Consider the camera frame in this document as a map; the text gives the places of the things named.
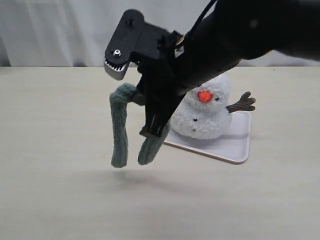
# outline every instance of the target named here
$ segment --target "white backdrop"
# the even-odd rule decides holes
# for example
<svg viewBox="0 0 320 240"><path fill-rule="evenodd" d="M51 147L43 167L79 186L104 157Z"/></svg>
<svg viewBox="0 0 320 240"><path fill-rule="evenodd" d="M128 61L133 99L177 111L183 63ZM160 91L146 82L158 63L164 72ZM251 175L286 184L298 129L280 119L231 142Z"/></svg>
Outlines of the white backdrop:
<svg viewBox="0 0 320 240"><path fill-rule="evenodd" d="M209 0L0 0L0 66L100 67L127 9L187 32ZM271 52L242 66L320 66Z"/></svg>

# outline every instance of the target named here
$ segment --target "robotic arm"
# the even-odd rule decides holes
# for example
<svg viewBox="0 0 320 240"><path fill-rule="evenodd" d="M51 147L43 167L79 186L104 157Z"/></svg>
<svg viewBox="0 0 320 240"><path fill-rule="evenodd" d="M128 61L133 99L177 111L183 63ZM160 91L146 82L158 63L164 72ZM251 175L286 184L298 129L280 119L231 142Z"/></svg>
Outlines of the robotic arm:
<svg viewBox="0 0 320 240"><path fill-rule="evenodd" d="M141 78L133 101L145 106L140 134L159 138L188 91L272 50L320 61L320 0L211 0L185 35L149 24L130 9L105 50L104 65L116 80L130 62L137 65Z"/></svg>

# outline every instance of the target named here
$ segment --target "black cable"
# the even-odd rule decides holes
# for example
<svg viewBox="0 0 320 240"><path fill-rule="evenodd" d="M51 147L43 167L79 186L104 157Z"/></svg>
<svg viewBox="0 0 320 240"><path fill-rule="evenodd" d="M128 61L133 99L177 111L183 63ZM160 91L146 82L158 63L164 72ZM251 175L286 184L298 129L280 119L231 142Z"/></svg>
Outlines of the black cable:
<svg viewBox="0 0 320 240"><path fill-rule="evenodd" d="M200 25L201 21L204 19L204 17L206 16L206 14L208 13L208 11L210 10L210 8L216 3L217 0L211 0L207 6L204 8L204 10L202 11L202 13L200 14L200 16L198 17L198 19L196 20L196 22L194 23L193 27L191 28L191 30L188 32L187 37L190 38L195 31L197 30L197 27ZM182 42L180 42L178 45L175 46L174 49L179 49L181 48L184 43L185 43L186 39L184 39Z"/></svg>

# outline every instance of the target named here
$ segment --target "orange nose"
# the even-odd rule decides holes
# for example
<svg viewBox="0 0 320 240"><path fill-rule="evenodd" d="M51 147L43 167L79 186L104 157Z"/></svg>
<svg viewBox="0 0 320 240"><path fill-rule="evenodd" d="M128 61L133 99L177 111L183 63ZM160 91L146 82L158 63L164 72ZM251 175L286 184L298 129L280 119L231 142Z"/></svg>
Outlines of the orange nose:
<svg viewBox="0 0 320 240"><path fill-rule="evenodd" d="M209 102L213 97L214 97L214 95L209 91L199 91L198 92L198 98L202 103Z"/></svg>

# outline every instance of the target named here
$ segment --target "fuzzy white snowman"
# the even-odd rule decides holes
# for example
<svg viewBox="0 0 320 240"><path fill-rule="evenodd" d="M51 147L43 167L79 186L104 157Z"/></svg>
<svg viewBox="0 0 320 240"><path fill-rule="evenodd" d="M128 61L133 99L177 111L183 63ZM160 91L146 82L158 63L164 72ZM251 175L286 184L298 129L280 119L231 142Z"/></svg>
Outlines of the fuzzy white snowman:
<svg viewBox="0 0 320 240"><path fill-rule="evenodd" d="M229 105L231 80L226 74L221 74L199 87L189 91L176 111L170 124L179 134L200 140L216 139L230 127L233 112L253 111L251 106L256 100L249 98L250 92L241 99Z"/></svg>

